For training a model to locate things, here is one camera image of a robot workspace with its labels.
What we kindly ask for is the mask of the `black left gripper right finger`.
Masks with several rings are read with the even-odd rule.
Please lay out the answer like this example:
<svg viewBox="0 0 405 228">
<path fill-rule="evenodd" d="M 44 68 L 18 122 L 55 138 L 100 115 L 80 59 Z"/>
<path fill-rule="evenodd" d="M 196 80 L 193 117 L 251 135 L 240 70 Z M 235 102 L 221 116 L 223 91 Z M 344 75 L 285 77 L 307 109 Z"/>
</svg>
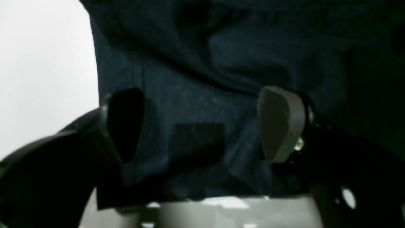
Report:
<svg viewBox="0 0 405 228">
<path fill-rule="evenodd" d="M 323 117 L 312 100 L 276 86 L 257 101 L 262 151 L 310 191 L 325 228 L 403 228 L 404 161 Z"/>
</svg>

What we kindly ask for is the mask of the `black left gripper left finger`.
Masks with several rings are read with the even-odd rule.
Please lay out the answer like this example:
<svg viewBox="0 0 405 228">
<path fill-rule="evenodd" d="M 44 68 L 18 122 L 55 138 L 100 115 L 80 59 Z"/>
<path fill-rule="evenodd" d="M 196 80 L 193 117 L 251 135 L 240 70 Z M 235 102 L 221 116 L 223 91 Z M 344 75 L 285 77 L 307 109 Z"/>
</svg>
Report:
<svg viewBox="0 0 405 228">
<path fill-rule="evenodd" d="M 95 186 L 133 159 L 144 96 L 131 88 L 58 133 L 34 141 L 1 161 L 1 223 L 8 228 L 78 228 Z"/>
</svg>

